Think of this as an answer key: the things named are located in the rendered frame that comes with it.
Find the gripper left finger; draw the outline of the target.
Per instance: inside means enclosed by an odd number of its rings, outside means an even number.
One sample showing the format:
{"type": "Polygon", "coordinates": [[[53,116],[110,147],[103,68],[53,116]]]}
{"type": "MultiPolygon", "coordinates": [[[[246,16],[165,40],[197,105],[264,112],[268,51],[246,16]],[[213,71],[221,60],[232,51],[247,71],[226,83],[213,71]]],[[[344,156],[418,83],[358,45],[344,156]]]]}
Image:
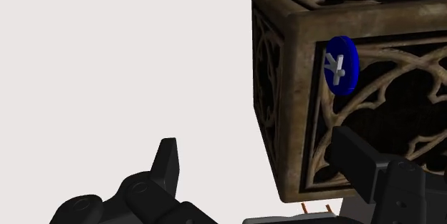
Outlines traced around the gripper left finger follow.
{"type": "Polygon", "coordinates": [[[194,204],[176,200],[177,142],[161,140],[149,171],[123,180],[109,200],[81,195],[61,204],[49,224],[218,224],[194,204]]]}

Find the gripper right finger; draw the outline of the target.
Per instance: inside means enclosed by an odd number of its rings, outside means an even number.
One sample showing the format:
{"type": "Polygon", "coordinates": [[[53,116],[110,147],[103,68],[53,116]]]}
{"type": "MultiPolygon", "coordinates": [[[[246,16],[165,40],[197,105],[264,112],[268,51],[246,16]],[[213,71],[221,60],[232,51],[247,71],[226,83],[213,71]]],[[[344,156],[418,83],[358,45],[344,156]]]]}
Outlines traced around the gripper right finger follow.
{"type": "Polygon", "coordinates": [[[410,160],[382,154],[349,127],[332,129],[330,164],[374,204],[370,224],[447,224],[447,181],[410,160]]]}

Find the blue round clock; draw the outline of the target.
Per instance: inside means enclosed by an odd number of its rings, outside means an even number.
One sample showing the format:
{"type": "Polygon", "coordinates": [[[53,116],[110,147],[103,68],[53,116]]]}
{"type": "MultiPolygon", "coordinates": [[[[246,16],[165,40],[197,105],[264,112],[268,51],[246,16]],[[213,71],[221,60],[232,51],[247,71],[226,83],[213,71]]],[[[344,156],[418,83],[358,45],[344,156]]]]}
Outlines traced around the blue round clock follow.
{"type": "Polygon", "coordinates": [[[354,42],[347,36],[335,36],[328,41],[324,57],[324,76],[330,91],[335,95],[351,94],[360,73],[354,42]]]}

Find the ornate carved brown box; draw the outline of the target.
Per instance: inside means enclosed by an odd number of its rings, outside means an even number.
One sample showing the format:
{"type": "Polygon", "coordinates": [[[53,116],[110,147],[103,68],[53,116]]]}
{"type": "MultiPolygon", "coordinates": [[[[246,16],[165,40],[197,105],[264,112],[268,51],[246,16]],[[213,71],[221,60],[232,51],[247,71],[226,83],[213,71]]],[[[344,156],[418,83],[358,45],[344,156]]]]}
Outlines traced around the ornate carved brown box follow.
{"type": "Polygon", "coordinates": [[[339,125],[444,173],[447,0],[252,0],[252,31],[254,109],[282,201],[352,192],[327,161],[339,125]],[[346,96],[324,78],[335,36],[351,38],[360,58],[346,96]]]}

